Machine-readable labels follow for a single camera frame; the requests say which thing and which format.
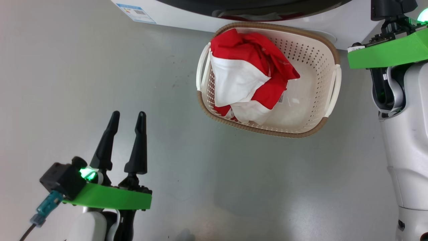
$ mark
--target green mount plate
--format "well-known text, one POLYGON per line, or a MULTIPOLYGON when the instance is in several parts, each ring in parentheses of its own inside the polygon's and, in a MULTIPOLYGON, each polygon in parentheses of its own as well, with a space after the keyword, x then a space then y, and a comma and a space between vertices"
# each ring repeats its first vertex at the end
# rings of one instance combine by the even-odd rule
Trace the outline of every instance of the green mount plate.
POLYGON ((397 66, 428 59, 428 28, 393 41, 348 53, 351 69, 397 66))
POLYGON ((90 208, 140 210, 150 209, 152 196, 147 193, 87 183, 73 201, 63 200, 63 202, 90 208))

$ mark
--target laundry basket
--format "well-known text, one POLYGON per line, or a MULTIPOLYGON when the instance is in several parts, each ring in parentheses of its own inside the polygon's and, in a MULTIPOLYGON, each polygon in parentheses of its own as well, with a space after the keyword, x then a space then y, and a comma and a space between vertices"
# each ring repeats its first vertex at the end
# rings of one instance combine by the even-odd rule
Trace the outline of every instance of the laundry basket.
POLYGON ((230 29, 238 33, 260 33, 284 53, 299 72, 300 79, 289 80, 282 103, 277 103, 263 125, 242 124, 214 110, 215 76, 210 64, 210 44, 204 48, 196 70, 198 100, 212 119, 230 126, 281 137, 300 138, 314 134, 326 123, 339 95, 342 72, 339 54, 326 38, 291 27, 262 23, 233 23, 219 29, 215 36, 230 29))

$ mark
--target gray floor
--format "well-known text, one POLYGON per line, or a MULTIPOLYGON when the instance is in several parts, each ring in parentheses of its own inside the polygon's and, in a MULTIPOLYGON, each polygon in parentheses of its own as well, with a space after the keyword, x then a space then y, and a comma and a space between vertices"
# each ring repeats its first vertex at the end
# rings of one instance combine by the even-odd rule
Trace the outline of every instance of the gray floor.
MULTIPOLYGON (((108 0, 0 8, 0 239, 17 240, 53 162, 90 160, 119 110, 117 184, 148 116, 152 209, 136 241, 394 240, 397 207, 370 75, 349 70, 326 126, 305 139, 237 130, 201 111, 196 63, 211 33, 132 22, 108 0)), ((81 208, 59 207, 29 241, 64 240, 81 208)))

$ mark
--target red cloth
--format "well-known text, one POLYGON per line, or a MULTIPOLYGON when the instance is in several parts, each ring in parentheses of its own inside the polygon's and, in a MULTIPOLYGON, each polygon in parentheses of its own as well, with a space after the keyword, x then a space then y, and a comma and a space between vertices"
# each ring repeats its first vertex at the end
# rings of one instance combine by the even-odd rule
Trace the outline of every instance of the red cloth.
MULTIPOLYGON (((259 33, 243 34, 236 29, 224 32, 211 40, 213 56, 231 60, 245 60, 266 76, 271 77, 256 90, 251 100, 260 102, 268 109, 278 102, 286 90, 289 79, 300 78, 284 54, 267 37, 259 33)), ((214 107, 225 116, 230 106, 214 107)))

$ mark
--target blue connector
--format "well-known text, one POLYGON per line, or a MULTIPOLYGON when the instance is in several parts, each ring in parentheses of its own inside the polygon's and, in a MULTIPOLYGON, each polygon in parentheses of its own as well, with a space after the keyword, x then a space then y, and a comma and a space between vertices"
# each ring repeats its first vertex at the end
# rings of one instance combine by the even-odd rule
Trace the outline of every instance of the blue connector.
POLYGON ((52 191, 36 209, 37 214, 30 219, 30 223, 40 228, 45 223, 48 215, 58 207, 63 199, 64 196, 61 193, 52 191))

